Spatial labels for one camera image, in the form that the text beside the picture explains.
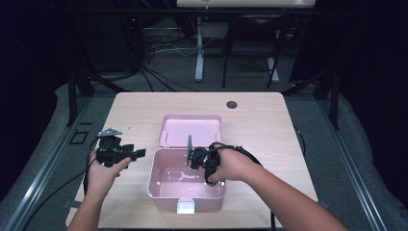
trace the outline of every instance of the metal bar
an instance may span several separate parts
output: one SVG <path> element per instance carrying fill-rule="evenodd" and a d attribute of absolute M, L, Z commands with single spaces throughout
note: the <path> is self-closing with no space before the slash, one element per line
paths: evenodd
<path fill-rule="evenodd" d="M 333 19 L 350 19 L 351 16 L 357 15 L 355 12 L 318 12 L 313 9 L 286 9 L 286 8 L 228 8 L 228 9 L 69 9 L 69 8 L 49 8 L 51 13 L 76 13 L 76 14 L 104 14 L 104 15 L 137 15 L 137 16 L 240 16 L 243 14 L 279 14 L 293 15 L 315 18 L 333 18 Z"/>
<path fill-rule="evenodd" d="M 340 133 L 339 130 L 335 129 L 331 123 L 331 118 L 327 105 L 322 100 L 318 100 L 317 102 L 319 109 L 323 114 L 324 121 L 330 128 L 330 131 L 341 150 L 340 158 L 342 160 L 342 164 L 344 165 L 345 171 L 347 172 L 347 175 L 350 178 L 351 184 L 360 200 L 363 210 L 366 213 L 367 218 L 369 219 L 369 223 L 371 225 L 372 230 L 387 230 L 384 221 L 382 220 L 380 214 L 378 213 L 378 210 L 370 195 L 370 192 L 367 189 L 366 184 L 364 183 L 364 180 L 360 175 L 360 171 L 358 170 L 358 167 L 355 165 L 354 160 L 350 152 L 348 151 L 348 148 L 344 142 L 342 134 Z"/>
<path fill-rule="evenodd" d="M 34 179 L 29 190 L 21 200 L 20 205 L 15 210 L 12 218 L 6 226 L 5 230 L 22 230 L 28 217 L 34 211 L 34 208 L 38 202 L 39 197 L 44 191 L 48 181 L 50 180 L 58 162 L 63 156 L 63 150 L 69 142 L 69 137 L 75 133 L 75 127 L 78 125 L 78 121 L 84 114 L 85 109 L 89 106 L 91 98 L 84 98 L 78 109 L 77 119 L 73 122 L 73 126 L 66 127 L 65 131 L 56 145 L 53 153 L 49 155 L 49 158 L 45 161 L 42 168 L 39 170 L 37 177 Z"/>

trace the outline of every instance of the human arm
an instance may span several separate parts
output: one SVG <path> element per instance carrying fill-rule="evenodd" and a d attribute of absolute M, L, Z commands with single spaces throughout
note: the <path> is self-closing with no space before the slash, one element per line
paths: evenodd
<path fill-rule="evenodd" d="M 218 153 L 221 164 L 209 181 L 245 182 L 264 200 L 286 230 L 346 230 L 317 202 L 243 154 L 232 149 L 220 149 Z"/>
<path fill-rule="evenodd" d="M 96 156 L 93 151 L 90 161 Z M 89 167 L 88 191 L 67 230 L 96 230 L 102 209 L 103 201 L 112 187 L 115 178 L 131 162 L 126 158 L 112 167 L 103 167 L 94 160 Z"/>

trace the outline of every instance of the box latch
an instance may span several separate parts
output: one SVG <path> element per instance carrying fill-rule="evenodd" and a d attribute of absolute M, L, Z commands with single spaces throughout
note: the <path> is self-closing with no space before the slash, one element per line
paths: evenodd
<path fill-rule="evenodd" d="M 180 198 L 177 202 L 177 214 L 194 214 L 194 200 L 191 198 Z"/>

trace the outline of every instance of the pink box lid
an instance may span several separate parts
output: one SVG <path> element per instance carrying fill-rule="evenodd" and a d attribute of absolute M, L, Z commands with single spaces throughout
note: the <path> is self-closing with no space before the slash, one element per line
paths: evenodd
<path fill-rule="evenodd" d="M 165 115 L 159 136 L 161 147 L 208 147 L 214 141 L 222 142 L 219 115 Z"/>

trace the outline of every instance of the forearm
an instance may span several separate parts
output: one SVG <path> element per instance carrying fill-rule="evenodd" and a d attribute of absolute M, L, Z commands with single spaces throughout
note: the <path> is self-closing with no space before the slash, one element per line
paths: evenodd
<path fill-rule="evenodd" d="M 103 198 L 86 196 L 67 230 L 96 230 L 102 209 Z"/>
<path fill-rule="evenodd" d="M 345 230 L 317 202 L 263 167 L 253 166 L 248 172 L 243 181 L 265 201 L 286 230 Z"/>

